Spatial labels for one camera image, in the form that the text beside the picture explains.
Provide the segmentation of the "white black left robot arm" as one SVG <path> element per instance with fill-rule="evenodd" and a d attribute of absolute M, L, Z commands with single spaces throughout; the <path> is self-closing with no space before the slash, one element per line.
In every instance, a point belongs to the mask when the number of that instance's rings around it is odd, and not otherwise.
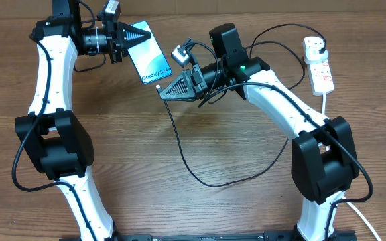
<path fill-rule="evenodd" d="M 81 18 L 83 6 L 82 1 L 53 1 L 51 16 L 30 34 L 38 49 L 38 76 L 28 114 L 15 120 L 18 153 L 26 153 L 48 186 L 62 192 L 81 240 L 121 240 L 92 176 L 92 139 L 72 110 L 72 77 L 79 56 L 102 55 L 117 63 L 151 34 L 120 22 L 118 1 L 107 1 L 90 21 Z"/>

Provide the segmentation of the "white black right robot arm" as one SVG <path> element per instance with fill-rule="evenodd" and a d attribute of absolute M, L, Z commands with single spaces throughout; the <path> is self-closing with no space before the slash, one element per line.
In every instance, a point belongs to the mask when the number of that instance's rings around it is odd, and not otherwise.
<path fill-rule="evenodd" d="M 263 240 L 354 240 L 353 231 L 334 227 L 336 211 L 345 202 L 352 181 L 364 171 L 357 160 L 351 127 L 342 118 L 328 118 L 302 102 L 278 79 L 270 65 L 242 45 L 234 24 L 210 31 L 214 62 L 199 65 L 188 39 L 172 52 L 180 65 L 191 64 L 166 88 L 164 102 L 198 101 L 235 91 L 260 108 L 292 146 L 292 179 L 303 197 L 300 219 L 292 230 L 265 231 Z"/>

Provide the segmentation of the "blue Galaxy smartphone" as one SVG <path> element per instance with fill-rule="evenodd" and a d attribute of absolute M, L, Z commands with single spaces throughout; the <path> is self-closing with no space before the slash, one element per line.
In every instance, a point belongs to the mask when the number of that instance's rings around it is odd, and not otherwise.
<path fill-rule="evenodd" d="M 151 38 L 128 49 L 129 55 L 143 84 L 164 79 L 172 75 L 172 69 L 164 56 L 151 28 L 146 21 L 131 25 L 141 30 L 148 31 Z"/>

